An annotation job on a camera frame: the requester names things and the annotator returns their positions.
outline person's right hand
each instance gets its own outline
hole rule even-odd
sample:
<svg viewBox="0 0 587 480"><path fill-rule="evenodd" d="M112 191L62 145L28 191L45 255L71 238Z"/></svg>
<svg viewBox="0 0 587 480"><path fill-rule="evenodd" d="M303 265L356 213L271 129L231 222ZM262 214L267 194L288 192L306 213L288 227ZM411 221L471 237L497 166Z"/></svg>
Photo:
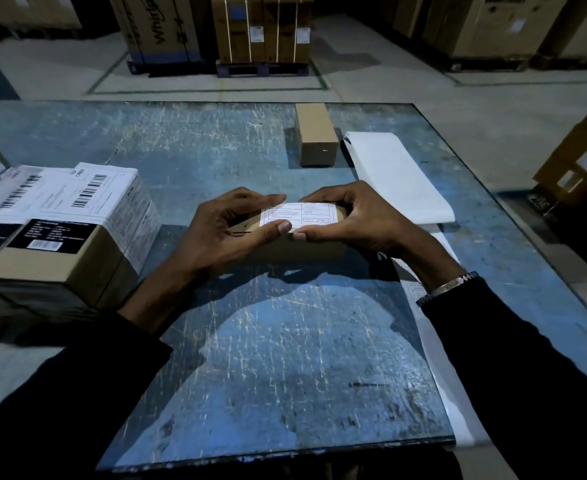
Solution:
<svg viewBox="0 0 587 480"><path fill-rule="evenodd" d="M341 241L400 258L411 266L427 291L465 274L431 234L404 217L366 182L323 187L301 202L346 203L353 210L336 224L299 228L293 234L298 241Z"/></svg>

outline wristwatch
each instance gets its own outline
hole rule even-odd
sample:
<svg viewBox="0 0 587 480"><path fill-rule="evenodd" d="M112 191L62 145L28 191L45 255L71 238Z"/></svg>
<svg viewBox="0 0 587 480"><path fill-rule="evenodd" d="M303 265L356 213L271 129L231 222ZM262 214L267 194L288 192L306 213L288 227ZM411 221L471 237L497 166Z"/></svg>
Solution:
<svg viewBox="0 0 587 480"><path fill-rule="evenodd" d="M475 271L464 274L463 276L456 278L453 281L450 281L445 285L440 286L440 288L436 288L435 290L431 291L431 293L424 295L422 298L420 298L416 302L416 304L417 304L417 306L422 308L422 305L433 300L433 298L440 296L442 293L446 293L447 291L456 288L456 286L460 286L464 282L467 282L467 281L470 281L474 278L479 278L479 277L480 277L480 275L478 273L476 273Z"/></svg>

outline concrete floor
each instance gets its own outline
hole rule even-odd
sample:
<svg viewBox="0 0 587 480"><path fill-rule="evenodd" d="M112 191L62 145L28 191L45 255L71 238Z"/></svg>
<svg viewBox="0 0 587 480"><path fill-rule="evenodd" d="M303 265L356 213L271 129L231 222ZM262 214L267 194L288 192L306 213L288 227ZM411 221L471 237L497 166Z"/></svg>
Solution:
<svg viewBox="0 0 587 480"><path fill-rule="evenodd" d="M347 17L314 21L312 77L132 76L120 34L95 41L8 39L0 67L24 100L413 103L587 304L587 265L504 198L587 113L587 71L443 74ZM466 478L512 479L493 449L458 454Z"/></svg>

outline scratched blue tabletop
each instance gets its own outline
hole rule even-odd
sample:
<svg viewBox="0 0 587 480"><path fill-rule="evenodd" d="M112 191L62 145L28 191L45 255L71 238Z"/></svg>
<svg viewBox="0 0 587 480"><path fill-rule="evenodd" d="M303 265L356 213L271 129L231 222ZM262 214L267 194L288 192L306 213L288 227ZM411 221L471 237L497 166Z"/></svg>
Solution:
<svg viewBox="0 0 587 480"><path fill-rule="evenodd" d="M328 108L342 132L402 140L455 211L444 232L462 263L587 373L587 310L415 107ZM13 164L138 168L164 224L144 274L198 203L231 188L297 200L354 181L344 157L297 165L294 114L293 104L0 102L0 150ZM401 284L353 250L234 269L196 290L162 340L170 362L100 469L453 441ZM59 350L9 342L0 400Z"/></svg>

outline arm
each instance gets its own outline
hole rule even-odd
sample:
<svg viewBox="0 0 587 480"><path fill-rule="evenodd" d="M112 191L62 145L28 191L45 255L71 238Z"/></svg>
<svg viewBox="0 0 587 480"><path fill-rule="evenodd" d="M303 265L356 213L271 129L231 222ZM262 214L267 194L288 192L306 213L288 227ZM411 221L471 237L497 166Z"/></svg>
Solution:
<svg viewBox="0 0 587 480"><path fill-rule="evenodd" d="M438 241L364 182L326 187L303 201L344 202L353 211L338 224L298 229L294 238L339 240L400 258L428 292L466 273ZM484 280L445 292L423 311L483 426L519 478L587 470L587 377L575 364Z"/></svg>
<svg viewBox="0 0 587 480"><path fill-rule="evenodd" d="M154 334L175 316L187 290L291 229L278 221L232 237L227 220L283 200L237 189L199 206L177 249L117 314L104 316L0 403L0 476L93 471L168 361L171 348Z"/></svg>

